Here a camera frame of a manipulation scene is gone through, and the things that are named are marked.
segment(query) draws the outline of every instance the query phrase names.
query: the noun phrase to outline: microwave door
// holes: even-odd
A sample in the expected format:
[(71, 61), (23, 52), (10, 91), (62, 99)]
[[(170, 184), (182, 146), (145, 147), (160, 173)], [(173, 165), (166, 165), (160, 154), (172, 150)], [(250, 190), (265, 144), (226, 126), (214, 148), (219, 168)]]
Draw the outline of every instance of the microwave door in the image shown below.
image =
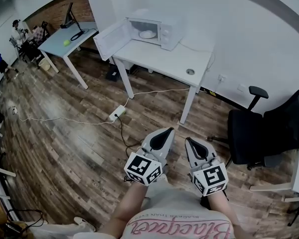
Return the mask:
[(124, 19), (104, 29), (93, 37), (101, 58), (106, 61), (131, 39), (129, 21)]

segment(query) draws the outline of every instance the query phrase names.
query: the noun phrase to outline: chair armrest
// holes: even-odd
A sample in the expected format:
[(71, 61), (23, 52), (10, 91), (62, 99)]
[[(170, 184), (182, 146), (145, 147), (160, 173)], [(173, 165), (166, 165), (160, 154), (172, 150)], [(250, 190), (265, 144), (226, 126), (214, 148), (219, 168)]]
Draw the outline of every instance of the chair armrest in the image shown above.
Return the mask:
[(249, 93), (254, 96), (259, 96), (261, 98), (268, 99), (268, 93), (266, 90), (263, 90), (261, 88), (255, 87), (255, 86), (249, 86)]

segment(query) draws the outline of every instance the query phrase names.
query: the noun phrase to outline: white desk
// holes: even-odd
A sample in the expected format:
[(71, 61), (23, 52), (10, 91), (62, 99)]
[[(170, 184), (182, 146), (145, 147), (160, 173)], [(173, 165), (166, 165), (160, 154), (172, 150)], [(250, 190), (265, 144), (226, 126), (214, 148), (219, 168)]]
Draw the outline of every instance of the white desk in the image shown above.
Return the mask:
[(39, 50), (41, 50), (44, 57), (48, 60), (52, 68), (58, 73), (59, 70), (52, 63), (51, 59), (46, 55), (46, 53), (53, 54), (55, 56), (63, 58), (64, 62), (68, 65), (74, 76), (78, 79), (79, 83), (87, 89), (85, 81), (79, 75), (78, 71), (75, 69), (74, 65), (71, 63), (68, 56), (72, 53), (76, 48), (79, 49), (79, 46), (85, 42), (88, 38), (94, 35), (97, 32), (97, 27), (95, 22), (79, 22), (80, 27), (82, 29), (89, 29), (85, 34), (82, 34), (79, 38), (71, 43), (68, 46), (64, 46), (63, 42), (65, 40), (70, 40), (73, 35), (78, 33), (80, 30), (76, 24), (73, 24), (69, 28), (59, 29), (53, 35), (51, 35), (45, 42), (43, 42), (39, 46)]
[[(297, 150), (297, 156), (294, 164), (294, 171), (291, 182), (278, 184), (278, 185), (266, 185), (266, 186), (251, 186), (251, 191), (281, 191), (281, 190), (292, 190), (299, 193), (299, 150)], [(284, 202), (299, 201), (299, 197), (295, 198), (284, 198)]]
[[(180, 44), (168, 51), (159, 45), (137, 40), (131, 40), (113, 55), (130, 98), (134, 97), (134, 93), (123, 64), (124, 60), (145, 67), (150, 73), (155, 71), (190, 86), (180, 123), (185, 123), (195, 92), (199, 92), (210, 57), (211, 52), (193, 51)], [(187, 74), (187, 69), (193, 69), (195, 74)]]

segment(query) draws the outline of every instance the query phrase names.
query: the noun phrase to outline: microwave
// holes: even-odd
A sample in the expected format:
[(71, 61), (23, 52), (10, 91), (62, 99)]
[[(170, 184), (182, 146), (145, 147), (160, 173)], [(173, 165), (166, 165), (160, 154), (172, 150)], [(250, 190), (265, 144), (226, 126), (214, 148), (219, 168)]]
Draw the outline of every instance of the microwave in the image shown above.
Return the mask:
[(139, 9), (93, 37), (103, 60), (130, 40), (149, 42), (172, 51), (185, 33), (184, 17), (153, 9)]

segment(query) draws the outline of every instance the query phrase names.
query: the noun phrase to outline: green ball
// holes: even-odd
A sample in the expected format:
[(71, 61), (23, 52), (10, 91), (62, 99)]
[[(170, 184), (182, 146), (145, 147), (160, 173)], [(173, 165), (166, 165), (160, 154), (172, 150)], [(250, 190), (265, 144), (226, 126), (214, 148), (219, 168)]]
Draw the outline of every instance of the green ball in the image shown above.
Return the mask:
[(70, 43), (71, 43), (70, 40), (65, 40), (65, 41), (63, 42), (63, 45), (64, 45), (64, 46), (68, 46)]

